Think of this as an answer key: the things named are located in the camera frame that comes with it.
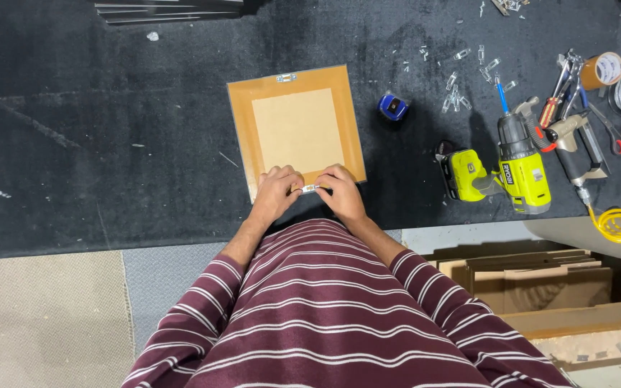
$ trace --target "ryobi drill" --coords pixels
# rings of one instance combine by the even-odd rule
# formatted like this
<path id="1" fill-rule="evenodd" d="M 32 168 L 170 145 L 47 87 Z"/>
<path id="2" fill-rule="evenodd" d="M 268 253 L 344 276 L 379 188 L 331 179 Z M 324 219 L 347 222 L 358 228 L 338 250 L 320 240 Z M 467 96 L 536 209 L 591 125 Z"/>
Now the ryobi drill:
<path id="1" fill-rule="evenodd" d="M 534 144 L 540 148 L 539 143 L 547 139 L 537 136 L 539 130 L 535 136 L 529 136 L 530 131 L 539 128 L 538 119 L 530 110 L 539 99 L 532 97 L 509 112 L 502 88 L 498 91 L 505 114 L 497 120 L 500 134 L 497 170 L 488 174 L 474 150 L 451 152 L 453 146 L 449 142 L 440 142 L 436 159 L 440 162 L 449 197 L 476 202 L 486 195 L 506 193 L 514 210 L 526 214 L 543 213 L 550 208 L 550 189 L 543 161 Z"/>

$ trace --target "blue tape measure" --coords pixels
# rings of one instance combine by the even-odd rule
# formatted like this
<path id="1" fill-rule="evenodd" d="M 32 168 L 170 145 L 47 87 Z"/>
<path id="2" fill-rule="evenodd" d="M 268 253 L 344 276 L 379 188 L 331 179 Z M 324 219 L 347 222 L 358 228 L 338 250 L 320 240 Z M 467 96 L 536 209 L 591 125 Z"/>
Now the blue tape measure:
<path id="1" fill-rule="evenodd" d="M 409 109 L 411 101 L 404 100 L 387 91 L 380 101 L 377 103 L 377 111 L 381 115 L 391 121 L 399 121 L 404 118 L 406 111 Z"/>

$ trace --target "beige rug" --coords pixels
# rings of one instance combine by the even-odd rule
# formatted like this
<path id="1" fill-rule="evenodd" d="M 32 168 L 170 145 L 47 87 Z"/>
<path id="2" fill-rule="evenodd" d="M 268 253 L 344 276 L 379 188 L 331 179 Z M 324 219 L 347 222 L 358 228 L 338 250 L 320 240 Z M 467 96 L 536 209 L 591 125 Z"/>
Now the beige rug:
<path id="1" fill-rule="evenodd" d="M 0 387 L 118 387 L 134 361 L 121 252 L 0 259 Z"/>

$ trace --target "striped sleeve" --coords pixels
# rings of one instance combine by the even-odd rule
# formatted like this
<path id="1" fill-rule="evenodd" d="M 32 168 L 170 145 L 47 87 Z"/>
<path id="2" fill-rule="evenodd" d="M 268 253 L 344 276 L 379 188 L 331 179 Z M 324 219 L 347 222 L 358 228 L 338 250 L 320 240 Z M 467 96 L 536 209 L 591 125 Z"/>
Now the striped sleeve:
<path id="1" fill-rule="evenodd" d="M 122 388 L 183 387 L 224 330 L 243 270 L 218 255 L 160 320 Z"/>
<path id="2" fill-rule="evenodd" d="M 570 387 L 555 366 L 485 302 L 417 253 L 401 252 L 390 269 L 493 388 Z"/>

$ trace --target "workbench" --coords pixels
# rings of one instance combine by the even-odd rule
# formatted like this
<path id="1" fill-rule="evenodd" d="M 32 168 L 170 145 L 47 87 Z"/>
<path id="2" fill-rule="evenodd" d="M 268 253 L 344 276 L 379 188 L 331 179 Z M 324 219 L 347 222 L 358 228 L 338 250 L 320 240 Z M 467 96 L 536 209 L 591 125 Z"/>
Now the workbench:
<path id="1" fill-rule="evenodd" d="M 487 62 L 501 58 L 504 83 L 519 82 L 511 106 L 544 101 L 557 54 L 621 55 L 620 5 L 531 0 L 503 17 L 484 3 L 480 17 L 480 1 L 271 0 L 249 3 L 241 19 L 117 28 L 84 1 L 0 0 L 0 258 L 230 239 L 251 204 L 226 83 L 339 64 L 368 173 L 359 188 L 378 225 L 529 218 L 503 195 L 447 199 L 432 150 L 449 139 L 488 169 L 497 160 L 502 111 L 478 71 L 479 45 Z M 152 31 L 158 41 L 146 38 Z M 470 56 L 453 59 L 466 48 Z M 443 114 L 453 71 L 473 110 Z M 386 90 L 414 100 L 399 130 L 375 113 Z M 621 128 L 606 100 L 589 99 Z M 621 156 L 591 122 L 612 172 L 589 182 L 600 213 L 621 207 Z M 543 160 L 552 205 L 533 217 L 585 216 L 555 153 Z M 303 195 L 285 217 L 320 204 Z"/>

